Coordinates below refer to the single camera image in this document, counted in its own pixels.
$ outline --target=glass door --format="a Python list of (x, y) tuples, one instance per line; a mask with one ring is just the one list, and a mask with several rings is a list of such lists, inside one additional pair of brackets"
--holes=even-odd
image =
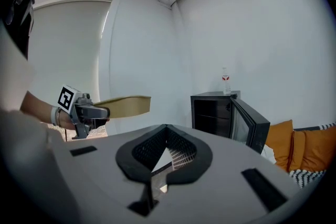
[(230, 138), (261, 153), (267, 138), (270, 122), (240, 98), (230, 98), (232, 123)]

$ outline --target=black slot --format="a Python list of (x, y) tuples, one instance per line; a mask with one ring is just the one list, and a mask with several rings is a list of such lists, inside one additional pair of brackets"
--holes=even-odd
[(287, 201), (257, 169), (247, 169), (242, 171), (242, 175), (269, 212)]
[(82, 148), (77, 148), (75, 150), (70, 150), (70, 153), (73, 157), (90, 153), (92, 151), (96, 151), (97, 149), (94, 146), (86, 146)]

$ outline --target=bottle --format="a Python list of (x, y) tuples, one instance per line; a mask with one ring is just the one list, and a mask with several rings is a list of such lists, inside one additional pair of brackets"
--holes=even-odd
[(223, 75), (222, 75), (222, 81), (223, 81), (223, 94), (224, 95), (231, 95), (231, 87), (229, 83), (229, 74), (227, 72), (226, 67), (223, 67)]

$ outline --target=tan paper strip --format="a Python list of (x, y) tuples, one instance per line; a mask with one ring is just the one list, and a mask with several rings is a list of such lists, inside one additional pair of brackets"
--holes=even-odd
[(151, 97), (132, 95), (118, 97), (93, 104), (110, 110), (110, 119), (125, 118), (149, 112)]

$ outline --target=orange cushion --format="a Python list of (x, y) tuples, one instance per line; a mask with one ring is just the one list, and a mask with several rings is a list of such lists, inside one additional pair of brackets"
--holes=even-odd
[(293, 131), (292, 134), (292, 147), (293, 154), (291, 162), (289, 163), (288, 171), (300, 169), (305, 152), (306, 136), (304, 132)]
[(306, 146), (301, 169), (310, 172), (329, 167), (336, 151), (336, 126), (326, 130), (304, 131)]
[(285, 171), (288, 171), (288, 158), (290, 153), (291, 137), (293, 132), (293, 121), (285, 121), (269, 128), (266, 145), (274, 151), (276, 164)]

